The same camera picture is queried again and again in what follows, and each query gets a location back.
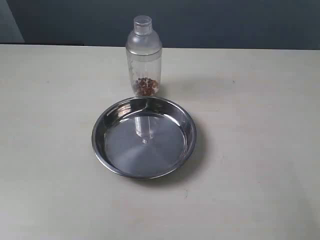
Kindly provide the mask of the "brown beans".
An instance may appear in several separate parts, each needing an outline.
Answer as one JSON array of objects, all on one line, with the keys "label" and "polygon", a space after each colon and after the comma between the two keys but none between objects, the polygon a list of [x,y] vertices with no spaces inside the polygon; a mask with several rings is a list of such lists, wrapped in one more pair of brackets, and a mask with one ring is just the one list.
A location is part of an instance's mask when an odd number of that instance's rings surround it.
[{"label": "brown beans", "polygon": [[133,85],[133,90],[136,96],[150,97],[155,96],[159,91],[160,84],[151,78],[138,78]]}]

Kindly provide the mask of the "clear plastic shaker bottle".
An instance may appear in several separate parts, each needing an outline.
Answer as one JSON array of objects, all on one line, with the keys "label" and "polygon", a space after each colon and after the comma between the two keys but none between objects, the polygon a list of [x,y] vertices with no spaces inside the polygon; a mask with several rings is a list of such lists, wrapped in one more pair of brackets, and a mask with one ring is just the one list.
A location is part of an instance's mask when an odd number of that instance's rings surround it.
[{"label": "clear plastic shaker bottle", "polygon": [[153,29],[151,17],[139,15],[133,19],[133,30],[127,37],[125,48],[132,90],[134,82],[138,78],[156,80],[160,87],[162,42]]}]

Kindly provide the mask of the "round stainless steel plate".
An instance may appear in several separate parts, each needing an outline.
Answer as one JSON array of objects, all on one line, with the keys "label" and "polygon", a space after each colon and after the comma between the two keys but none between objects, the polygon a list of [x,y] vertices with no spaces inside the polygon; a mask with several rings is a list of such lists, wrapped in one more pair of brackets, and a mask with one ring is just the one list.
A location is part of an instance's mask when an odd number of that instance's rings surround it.
[{"label": "round stainless steel plate", "polygon": [[96,120],[92,149],[111,172],[151,180],[179,169],[192,155],[197,128],[177,103],[155,96],[123,99]]}]

